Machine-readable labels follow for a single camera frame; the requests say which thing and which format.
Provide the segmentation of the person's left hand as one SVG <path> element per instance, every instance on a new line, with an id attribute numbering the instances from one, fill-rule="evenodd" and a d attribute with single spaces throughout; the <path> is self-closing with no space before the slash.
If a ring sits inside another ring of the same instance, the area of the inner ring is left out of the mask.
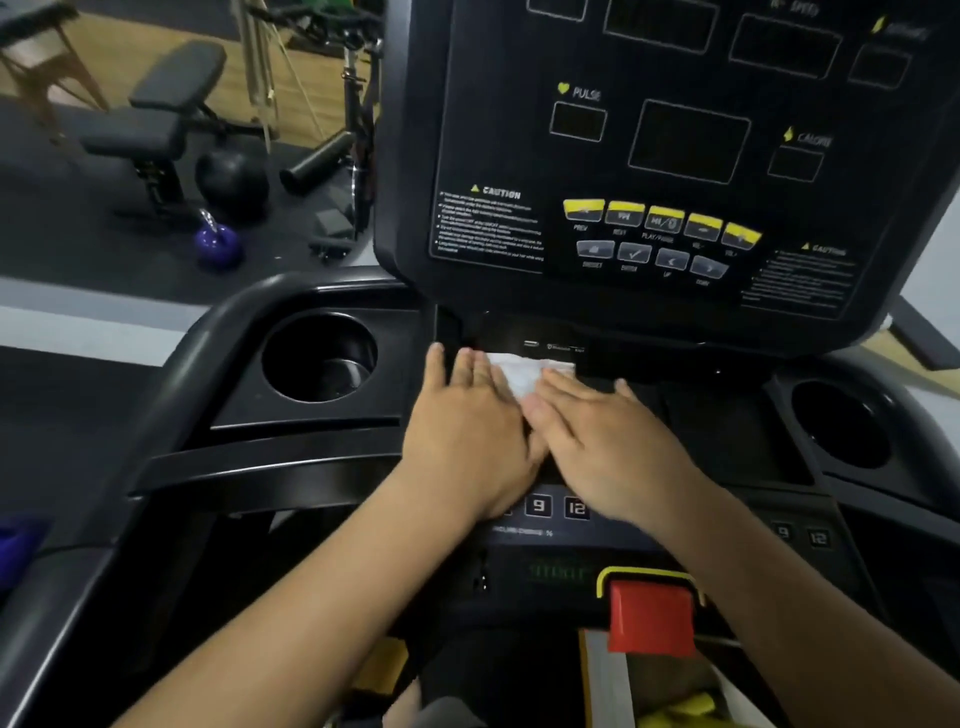
<path id="1" fill-rule="evenodd" d="M 424 401 L 424 377 L 402 445 L 403 477 L 437 505 L 474 525 L 503 515 L 530 489 L 548 455 L 519 402 L 497 397 L 497 411 L 473 410 L 474 352 L 460 348 L 446 387 Z"/>

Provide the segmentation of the person's right hand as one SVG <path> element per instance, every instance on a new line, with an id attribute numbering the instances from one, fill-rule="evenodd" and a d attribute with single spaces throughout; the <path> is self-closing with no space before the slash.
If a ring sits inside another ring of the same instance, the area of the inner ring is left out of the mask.
<path id="1" fill-rule="evenodd" d="M 618 411 L 612 392 L 544 370 L 520 406 L 581 501 L 657 536 L 709 480 L 645 404 L 642 412 Z"/>

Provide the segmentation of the white cleaning wipe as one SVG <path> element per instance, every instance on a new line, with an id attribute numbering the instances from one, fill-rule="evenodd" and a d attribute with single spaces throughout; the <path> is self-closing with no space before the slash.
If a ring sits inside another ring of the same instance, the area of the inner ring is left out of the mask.
<path id="1" fill-rule="evenodd" d="M 501 352 L 484 352 L 484 355 L 493 373 L 493 392 L 503 402 L 518 403 L 533 393 L 546 370 L 576 378 L 575 365 L 571 362 Z"/>

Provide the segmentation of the person's left forearm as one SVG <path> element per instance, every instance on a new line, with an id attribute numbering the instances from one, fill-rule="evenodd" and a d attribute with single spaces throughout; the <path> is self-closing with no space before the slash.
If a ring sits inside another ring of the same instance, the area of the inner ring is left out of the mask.
<path id="1" fill-rule="evenodd" d="M 398 466 L 317 549 L 158 681 L 111 728 L 321 725 L 426 580 L 524 485 Z"/>

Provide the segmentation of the person's right forearm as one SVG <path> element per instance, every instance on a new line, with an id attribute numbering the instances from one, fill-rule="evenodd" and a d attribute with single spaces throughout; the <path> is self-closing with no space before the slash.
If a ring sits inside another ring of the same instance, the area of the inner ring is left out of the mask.
<path id="1" fill-rule="evenodd" d="M 636 522 L 715 603 L 794 728 L 960 728 L 960 683 L 695 474 Z"/>

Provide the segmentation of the black treadmill display console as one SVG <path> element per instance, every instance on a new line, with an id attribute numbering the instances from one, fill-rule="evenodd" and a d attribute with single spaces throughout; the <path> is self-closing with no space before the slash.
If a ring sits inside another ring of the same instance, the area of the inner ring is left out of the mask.
<path id="1" fill-rule="evenodd" d="M 386 0 L 375 254 L 452 309 L 772 358 L 960 186 L 960 0 Z"/>

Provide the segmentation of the black treadmill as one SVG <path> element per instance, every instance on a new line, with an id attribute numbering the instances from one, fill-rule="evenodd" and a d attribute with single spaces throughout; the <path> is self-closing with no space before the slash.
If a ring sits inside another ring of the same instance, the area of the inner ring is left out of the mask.
<path id="1" fill-rule="evenodd" d="M 960 453 L 855 348 L 900 290 L 863 340 L 784 358 L 452 308 L 378 264 L 269 277 L 191 327 L 121 465 L 0 611 L 0 725 L 110 724 L 282 574 L 289 528 L 344 521 L 401 458 L 432 340 L 627 380 L 708 476 L 960 678 Z"/>

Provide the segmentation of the red safety stop button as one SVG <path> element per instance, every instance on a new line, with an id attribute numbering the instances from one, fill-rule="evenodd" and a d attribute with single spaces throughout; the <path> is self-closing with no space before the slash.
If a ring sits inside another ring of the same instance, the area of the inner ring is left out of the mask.
<path id="1" fill-rule="evenodd" d="M 615 580 L 609 588 L 610 653 L 693 658 L 694 596 L 684 586 Z"/>

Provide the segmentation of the black foam roller pad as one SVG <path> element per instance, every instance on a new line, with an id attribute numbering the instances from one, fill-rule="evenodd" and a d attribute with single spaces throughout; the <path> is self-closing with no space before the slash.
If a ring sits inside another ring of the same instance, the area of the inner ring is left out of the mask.
<path id="1" fill-rule="evenodd" d="M 279 171 L 284 190 L 294 196 L 306 196 L 323 185 L 345 163 L 352 153 L 355 135 L 345 128 L 333 134 L 292 166 Z"/>

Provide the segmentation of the purple kettlebell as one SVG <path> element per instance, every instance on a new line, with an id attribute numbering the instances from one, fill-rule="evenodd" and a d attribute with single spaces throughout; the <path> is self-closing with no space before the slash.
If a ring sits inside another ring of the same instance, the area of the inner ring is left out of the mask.
<path id="1" fill-rule="evenodd" d="M 219 223 L 211 212 L 197 210 L 198 229 L 194 233 L 194 249 L 201 265 L 215 270 L 231 270 L 244 259 L 244 249 L 238 233 Z"/>

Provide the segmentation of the black weight bench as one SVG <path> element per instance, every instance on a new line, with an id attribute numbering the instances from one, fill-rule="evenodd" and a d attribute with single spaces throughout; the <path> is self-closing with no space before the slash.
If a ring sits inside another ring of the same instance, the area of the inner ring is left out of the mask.
<path id="1" fill-rule="evenodd" d="M 231 137 L 271 142 L 277 133 L 259 118 L 240 122 L 222 116 L 209 103 L 227 63 L 225 47 L 216 41 L 191 39 L 163 54 L 138 80 L 127 104 L 102 114 L 80 137 L 92 157 L 124 161 L 143 185 L 147 209 L 116 210 L 130 220 L 154 218 L 182 224 L 197 216 L 186 199 L 177 163 L 192 132 L 213 135 L 214 148 Z"/>

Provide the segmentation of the purple object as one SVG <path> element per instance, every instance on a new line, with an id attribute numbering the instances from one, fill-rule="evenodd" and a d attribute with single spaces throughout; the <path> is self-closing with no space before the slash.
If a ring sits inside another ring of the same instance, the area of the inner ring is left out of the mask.
<path id="1" fill-rule="evenodd" d="M 47 517 L 0 516 L 0 597 L 17 588 L 50 527 Z"/>

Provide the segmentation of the wooden stool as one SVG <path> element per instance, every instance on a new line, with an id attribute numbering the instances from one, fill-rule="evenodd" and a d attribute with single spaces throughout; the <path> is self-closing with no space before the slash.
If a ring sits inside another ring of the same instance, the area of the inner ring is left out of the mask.
<path id="1" fill-rule="evenodd" d="M 111 106 L 65 31 L 78 19 L 71 0 L 0 0 L 0 67 L 15 97 L 48 139 L 65 139 L 49 93 L 62 91 L 81 106 L 106 113 Z"/>

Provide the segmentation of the black exercise machine frame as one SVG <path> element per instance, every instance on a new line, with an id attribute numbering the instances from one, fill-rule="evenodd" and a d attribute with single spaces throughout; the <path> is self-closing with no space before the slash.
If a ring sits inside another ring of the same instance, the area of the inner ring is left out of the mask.
<path id="1" fill-rule="evenodd" d="M 357 6 L 355 0 L 300 0 L 278 8 L 268 7 L 265 0 L 246 0 L 245 12 L 272 29 L 283 27 L 291 31 L 312 47 L 335 45 L 342 50 L 341 130 L 354 133 L 355 142 L 342 167 L 325 184 L 339 173 L 348 173 L 349 188 L 336 187 L 329 192 L 331 206 L 327 210 L 336 209 L 347 215 L 354 224 L 355 238 L 317 236 L 308 243 L 311 254 L 321 261 L 342 261 L 361 242 L 374 206 L 372 179 L 383 57 L 382 11 Z M 319 145 L 335 134 L 326 136 Z"/>

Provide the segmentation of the black metal frame leg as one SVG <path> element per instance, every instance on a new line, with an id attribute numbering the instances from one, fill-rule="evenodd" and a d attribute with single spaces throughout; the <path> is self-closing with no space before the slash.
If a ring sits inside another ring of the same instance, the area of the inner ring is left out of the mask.
<path id="1" fill-rule="evenodd" d="M 895 298 L 889 316 L 892 335 L 925 370 L 960 370 L 960 347 L 955 346 L 904 296 Z"/>

